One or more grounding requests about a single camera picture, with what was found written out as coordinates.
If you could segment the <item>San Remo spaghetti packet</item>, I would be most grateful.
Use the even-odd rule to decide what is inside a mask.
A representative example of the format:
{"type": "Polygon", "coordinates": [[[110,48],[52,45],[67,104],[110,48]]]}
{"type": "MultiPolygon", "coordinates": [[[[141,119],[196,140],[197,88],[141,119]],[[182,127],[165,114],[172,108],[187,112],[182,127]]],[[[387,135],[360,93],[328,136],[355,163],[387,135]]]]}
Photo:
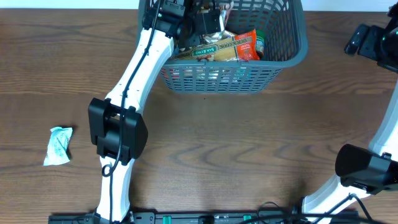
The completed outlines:
{"type": "Polygon", "coordinates": [[[174,60],[196,61],[250,61],[260,60],[256,52],[256,30],[236,35],[211,44],[186,50],[174,60]]]}

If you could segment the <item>green lid jar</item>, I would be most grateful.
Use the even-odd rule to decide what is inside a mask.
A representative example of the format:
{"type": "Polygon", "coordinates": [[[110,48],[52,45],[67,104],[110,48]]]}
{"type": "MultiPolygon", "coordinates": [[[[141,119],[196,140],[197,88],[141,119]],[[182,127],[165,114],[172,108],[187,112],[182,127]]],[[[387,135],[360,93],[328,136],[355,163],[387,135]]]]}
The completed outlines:
{"type": "Polygon", "coordinates": [[[256,29],[256,53],[259,58],[263,58],[265,52],[265,33],[262,30],[256,29]]]}

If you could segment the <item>teal white tissue pack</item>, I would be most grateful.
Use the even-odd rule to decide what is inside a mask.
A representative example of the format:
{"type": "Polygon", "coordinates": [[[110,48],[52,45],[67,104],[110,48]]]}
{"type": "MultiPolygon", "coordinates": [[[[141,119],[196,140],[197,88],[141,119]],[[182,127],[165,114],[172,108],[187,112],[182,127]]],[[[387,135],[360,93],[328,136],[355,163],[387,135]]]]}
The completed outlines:
{"type": "Polygon", "coordinates": [[[70,162],[67,153],[73,128],[54,127],[51,130],[43,166],[58,166],[70,162]]]}

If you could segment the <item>gold coffee bag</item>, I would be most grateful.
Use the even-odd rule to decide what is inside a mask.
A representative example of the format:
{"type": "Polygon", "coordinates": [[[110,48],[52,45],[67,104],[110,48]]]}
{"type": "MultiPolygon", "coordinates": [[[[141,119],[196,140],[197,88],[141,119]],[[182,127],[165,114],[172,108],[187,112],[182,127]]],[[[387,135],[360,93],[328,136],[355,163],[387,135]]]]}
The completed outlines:
{"type": "Polygon", "coordinates": [[[214,43],[214,42],[217,42],[217,41],[220,41],[220,40],[223,40],[223,39],[228,39],[228,38],[231,38],[231,37],[234,37],[234,36],[236,36],[235,33],[227,31],[227,30],[224,30],[222,32],[216,32],[216,33],[213,33],[213,34],[202,35],[201,36],[201,42],[203,44],[211,44],[211,43],[214,43]]]}

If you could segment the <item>cream brown snack bag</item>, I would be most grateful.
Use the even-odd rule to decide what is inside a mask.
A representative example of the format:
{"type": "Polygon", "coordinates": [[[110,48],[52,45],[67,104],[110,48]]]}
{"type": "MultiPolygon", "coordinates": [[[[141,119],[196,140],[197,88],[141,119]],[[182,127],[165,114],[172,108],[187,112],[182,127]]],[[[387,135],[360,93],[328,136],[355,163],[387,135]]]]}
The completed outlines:
{"type": "Polygon", "coordinates": [[[225,30],[225,27],[228,22],[229,15],[234,7],[234,1],[233,0],[227,0],[226,2],[221,2],[219,3],[219,9],[220,9],[220,25],[221,25],[221,31],[225,30]]]}

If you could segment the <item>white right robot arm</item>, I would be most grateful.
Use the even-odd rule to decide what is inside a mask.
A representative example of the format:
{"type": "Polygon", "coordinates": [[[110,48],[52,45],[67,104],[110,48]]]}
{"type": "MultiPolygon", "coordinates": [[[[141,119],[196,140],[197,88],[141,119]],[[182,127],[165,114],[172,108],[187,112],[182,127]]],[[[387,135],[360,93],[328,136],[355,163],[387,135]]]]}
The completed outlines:
{"type": "MultiPolygon", "coordinates": [[[[357,27],[344,48],[379,67],[397,72],[397,5],[389,8],[385,27],[357,27]]],[[[366,148],[345,144],[338,151],[335,173],[316,192],[304,197],[299,214],[303,223],[355,222],[345,213],[352,203],[397,190],[397,92],[394,91],[380,127],[366,148]]]]}

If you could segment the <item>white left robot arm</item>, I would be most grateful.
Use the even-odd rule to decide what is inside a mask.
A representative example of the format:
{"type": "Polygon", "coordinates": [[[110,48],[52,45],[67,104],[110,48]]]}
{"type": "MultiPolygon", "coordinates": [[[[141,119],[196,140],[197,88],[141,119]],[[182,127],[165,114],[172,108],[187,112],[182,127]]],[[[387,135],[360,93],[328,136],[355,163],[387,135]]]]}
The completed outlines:
{"type": "Polygon", "coordinates": [[[156,1],[145,7],[136,51],[116,86],[88,107],[91,142],[101,163],[101,198],[92,223],[129,223],[132,167],[142,154],[148,130],[143,120],[146,99],[164,64],[194,35],[224,30],[216,2],[156,1]]]}

